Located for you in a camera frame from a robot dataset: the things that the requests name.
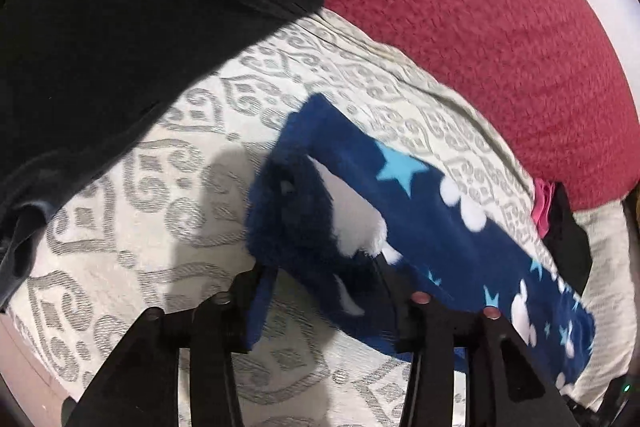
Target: black fabric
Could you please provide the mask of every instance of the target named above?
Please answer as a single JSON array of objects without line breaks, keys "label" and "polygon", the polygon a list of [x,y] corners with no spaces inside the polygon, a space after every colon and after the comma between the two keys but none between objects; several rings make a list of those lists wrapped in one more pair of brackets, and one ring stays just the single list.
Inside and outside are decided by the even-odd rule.
[{"label": "black fabric", "polygon": [[48,221],[203,75],[322,0],[7,0],[0,11],[0,306]]},{"label": "black fabric", "polygon": [[560,182],[556,182],[549,208],[549,231],[542,242],[556,261],[562,279],[582,295],[591,272],[589,237],[575,222],[569,198]]}]

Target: bed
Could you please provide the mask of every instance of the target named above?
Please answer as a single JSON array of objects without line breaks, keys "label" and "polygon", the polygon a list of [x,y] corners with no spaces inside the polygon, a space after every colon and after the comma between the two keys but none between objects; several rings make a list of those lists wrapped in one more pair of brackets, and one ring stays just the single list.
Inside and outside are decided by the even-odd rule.
[{"label": "bed", "polygon": [[[587,0],[638,107],[640,62],[634,44],[640,42],[640,6],[637,0],[616,1]],[[358,58],[360,67],[355,67]],[[349,89],[320,81],[331,79],[331,68],[342,72]],[[469,123],[492,129],[482,117],[488,112],[478,113],[437,82],[440,78],[424,73],[396,49],[370,41],[327,10],[252,46],[185,92],[133,152],[50,223],[33,275],[12,301],[11,320],[3,319],[13,347],[0,358],[0,373],[32,422],[57,425],[61,397],[81,395],[146,306],[160,304],[172,311],[190,307],[250,266],[250,259],[236,248],[242,238],[243,194],[284,116],[310,92],[325,92],[367,132],[394,147],[441,162],[527,253],[549,265],[528,219],[530,176],[517,148],[495,132],[489,142],[477,140]],[[402,86],[422,86],[411,96],[421,97],[433,111],[404,117],[410,109],[394,106],[406,103],[405,98],[398,100]],[[465,95],[469,101],[470,94]],[[452,113],[451,107],[459,111]],[[597,405],[608,380],[627,371],[634,350],[637,320],[629,266],[638,250],[634,236],[625,237],[621,202],[634,175],[638,181],[634,168],[633,163],[624,164],[624,182],[610,184],[608,191],[584,191],[578,206],[584,208],[577,219],[590,236],[594,273],[601,275],[592,278],[594,287],[585,298],[600,317],[601,330],[608,332],[601,335],[600,345],[613,353],[607,356],[603,349],[592,373],[576,389],[565,390],[577,393],[585,405]],[[207,230],[193,202],[209,208],[211,201],[221,214],[207,217],[222,224]],[[612,277],[616,287],[606,294],[602,281]],[[397,422],[406,366],[332,330],[293,281],[283,278],[278,295],[255,358],[236,360],[245,422]],[[291,333],[287,337],[285,330]],[[188,368],[188,357],[183,357],[182,368]],[[37,375],[30,389],[16,378],[25,373]],[[456,378],[454,421],[461,425],[462,377]],[[36,386],[41,391],[34,392]],[[181,400],[181,423],[186,425],[184,395]]]}]

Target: pink fabric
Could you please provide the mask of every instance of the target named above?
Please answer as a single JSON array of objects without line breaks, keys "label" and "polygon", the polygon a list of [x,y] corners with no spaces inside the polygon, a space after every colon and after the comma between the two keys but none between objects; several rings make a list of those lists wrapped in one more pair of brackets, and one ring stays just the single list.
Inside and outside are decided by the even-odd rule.
[{"label": "pink fabric", "polygon": [[574,209],[638,181],[640,126],[622,68],[585,0],[325,0],[460,92]]},{"label": "pink fabric", "polygon": [[536,189],[536,197],[531,210],[531,219],[536,224],[540,239],[544,239],[549,231],[549,209],[554,198],[556,184],[554,182],[545,182],[540,178],[533,180],[533,184]]}]

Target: red textured fabric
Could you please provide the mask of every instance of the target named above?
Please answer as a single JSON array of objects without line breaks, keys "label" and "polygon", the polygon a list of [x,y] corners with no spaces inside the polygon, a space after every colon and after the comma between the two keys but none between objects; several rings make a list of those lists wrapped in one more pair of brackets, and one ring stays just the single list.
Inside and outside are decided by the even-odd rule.
[{"label": "red textured fabric", "polygon": [[624,73],[585,0],[325,0],[461,93],[536,178],[574,209],[640,177],[640,127]]}]

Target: beige surface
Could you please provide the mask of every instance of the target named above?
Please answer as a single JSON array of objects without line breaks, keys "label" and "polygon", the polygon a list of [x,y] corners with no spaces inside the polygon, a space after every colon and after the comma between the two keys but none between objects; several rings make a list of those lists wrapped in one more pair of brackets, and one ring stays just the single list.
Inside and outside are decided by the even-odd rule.
[{"label": "beige surface", "polygon": [[68,393],[36,360],[11,318],[0,316],[0,373],[34,427],[59,427]]}]

